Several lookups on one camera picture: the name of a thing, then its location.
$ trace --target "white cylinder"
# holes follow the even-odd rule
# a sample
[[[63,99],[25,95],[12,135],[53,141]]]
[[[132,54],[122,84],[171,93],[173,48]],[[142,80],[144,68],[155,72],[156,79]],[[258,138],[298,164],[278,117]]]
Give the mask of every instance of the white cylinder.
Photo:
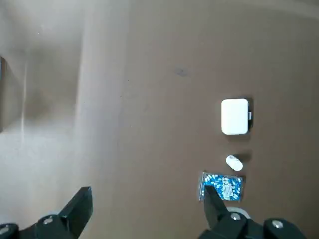
[[[250,219],[250,216],[248,214],[248,212],[246,212],[244,209],[242,208],[237,208],[237,207],[227,207],[227,210],[229,212],[236,212],[236,213],[241,213],[243,214],[247,219]]]
[[[238,158],[236,158],[234,155],[229,155],[226,158],[226,163],[229,167],[231,167],[235,171],[240,171],[243,169],[243,164],[240,162]]]

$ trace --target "white box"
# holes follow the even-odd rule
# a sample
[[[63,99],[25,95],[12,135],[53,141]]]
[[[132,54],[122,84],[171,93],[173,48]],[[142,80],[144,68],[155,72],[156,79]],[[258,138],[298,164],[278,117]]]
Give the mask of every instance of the white box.
[[[221,131],[225,135],[241,135],[248,132],[248,100],[226,99],[221,103]]]

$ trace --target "gray screw head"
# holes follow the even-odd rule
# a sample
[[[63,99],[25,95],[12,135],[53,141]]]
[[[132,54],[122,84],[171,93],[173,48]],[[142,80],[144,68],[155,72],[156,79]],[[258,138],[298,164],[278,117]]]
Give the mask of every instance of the gray screw head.
[[[235,221],[240,220],[240,215],[238,213],[232,213],[230,217],[234,219]]]
[[[5,228],[0,229],[0,235],[7,233],[10,230],[9,226],[6,225]]]
[[[284,227],[284,224],[278,220],[273,220],[272,224],[275,228],[283,228]]]
[[[52,217],[49,217],[49,218],[47,218],[47,219],[45,219],[44,221],[43,221],[43,224],[49,224],[49,223],[51,223],[51,222],[53,222],[53,218]]]

